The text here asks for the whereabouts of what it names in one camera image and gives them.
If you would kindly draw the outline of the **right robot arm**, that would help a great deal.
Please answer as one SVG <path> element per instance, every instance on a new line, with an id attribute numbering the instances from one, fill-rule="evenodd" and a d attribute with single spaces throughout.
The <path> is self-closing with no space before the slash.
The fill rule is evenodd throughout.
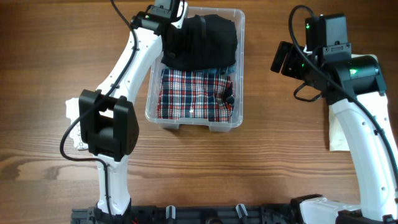
<path id="1" fill-rule="evenodd" d="M 386 85 L 375 55 L 352 55 L 349 44 L 312 53 L 282 41 L 271 71 L 320 90 L 345 136 L 360 203 L 309 195 L 291 201 L 298 223 L 397 223 L 397 146 L 389 123 Z"/>

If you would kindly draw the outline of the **clear plastic storage bin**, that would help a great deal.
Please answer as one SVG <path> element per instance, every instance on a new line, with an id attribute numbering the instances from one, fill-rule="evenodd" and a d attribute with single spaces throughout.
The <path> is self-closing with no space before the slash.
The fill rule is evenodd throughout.
<path id="1" fill-rule="evenodd" d="M 236 71 L 231 74 L 234 93 L 234 110 L 229 122 L 216 123 L 207 119 L 180 118 L 160 119 L 157 117 L 157 103 L 161 88 L 161 74 L 165 65 L 161 63 L 163 55 L 159 55 L 150 67 L 150 79 L 147 94 L 145 115 L 148 121 L 160 125 L 165 129 L 178 129 L 181 125 L 207 126 L 212 132 L 229 132 L 237 128 L 243 122 L 243 86 L 244 86 L 244 36 L 245 36 L 245 15 L 239 9 L 194 7 L 188 6 L 187 17 L 195 15 L 217 14 L 225 19 L 233 21 L 237 29 L 238 47 L 236 50 Z"/>

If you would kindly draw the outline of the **black garment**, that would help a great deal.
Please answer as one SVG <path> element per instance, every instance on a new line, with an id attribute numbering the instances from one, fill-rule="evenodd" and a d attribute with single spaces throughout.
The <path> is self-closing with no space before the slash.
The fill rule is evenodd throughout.
<path id="1" fill-rule="evenodd" d="M 162 63 L 184 70 L 206 70 L 234 65 L 238 38 L 233 21 L 216 14 L 183 20 L 180 29 L 170 26 L 164 38 Z"/>

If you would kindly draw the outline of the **red navy plaid shirt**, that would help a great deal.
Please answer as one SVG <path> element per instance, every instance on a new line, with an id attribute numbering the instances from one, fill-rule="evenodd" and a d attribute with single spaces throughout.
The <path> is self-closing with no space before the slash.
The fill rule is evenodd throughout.
<path id="1" fill-rule="evenodd" d="M 227 75 L 165 68 L 161 74 L 157 117 L 228 123 L 234 102 L 233 81 Z"/>

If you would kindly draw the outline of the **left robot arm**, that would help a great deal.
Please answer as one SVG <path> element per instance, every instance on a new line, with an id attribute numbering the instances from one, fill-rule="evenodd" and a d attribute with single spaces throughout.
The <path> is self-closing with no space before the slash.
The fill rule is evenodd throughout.
<path id="1" fill-rule="evenodd" d="M 139 12 L 109 76 L 96 91 L 83 90 L 78 99 L 81 139 L 88 145 L 99 173 L 100 198 L 90 218 L 94 222 L 131 221 L 127 162 L 139 135 L 133 103 L 175 20 L 175 16 Z"/>

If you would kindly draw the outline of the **blue denim jeans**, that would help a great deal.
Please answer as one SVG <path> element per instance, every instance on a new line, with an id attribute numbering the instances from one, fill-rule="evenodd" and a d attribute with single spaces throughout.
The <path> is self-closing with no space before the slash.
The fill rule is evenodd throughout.
<path id="1" fill-rule="evenodd" d="M 202 70 L 203 73 L 212 73 L 212 74 L 219 74 L 219 75 L 230 75 L 236 71 L 236 66 L 231 65 L 223 68 L 209 68 Z"/>

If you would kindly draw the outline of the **folded cream cloth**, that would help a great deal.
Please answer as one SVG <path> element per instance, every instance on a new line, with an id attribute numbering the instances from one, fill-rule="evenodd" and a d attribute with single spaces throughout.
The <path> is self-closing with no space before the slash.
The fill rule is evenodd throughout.
<path id="1" fill-rule="evenodd" d="M 349 96 L 358 100 L 371 115 L 378 114 L 379 104 L 384 101 L 384 96 L 379 91 L 378 79 L 383 76 L 375 55 L 354 54 L 349 60 L 336 62 L 332 74 Z M 343 105 L 348 105 L 351 109 L 356 105 L 338 91 L 328 96 L 326 102 L 329 107 L 330 150 L 348 151 L 348 139 L 352 137 L 344 132 L 343 127 L 352 128 L 354 123 L 351 119 L 347 122 L 338 119 L 337 114 L 342 111 Z"/>

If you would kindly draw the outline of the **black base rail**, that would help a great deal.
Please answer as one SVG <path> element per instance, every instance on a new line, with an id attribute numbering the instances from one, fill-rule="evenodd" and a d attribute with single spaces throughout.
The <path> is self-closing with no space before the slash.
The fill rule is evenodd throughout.
<path id="1" fill-rule="evenodd" d="M 73 209 L 72 224 L 90 223 L 302 223 L 296 208 L 277 203 L 260 206 L 246 206 L 242 203 L 229 207 L 168 207 L 131 206 L 123 215 L 109 215 L 96 207 Z"/>

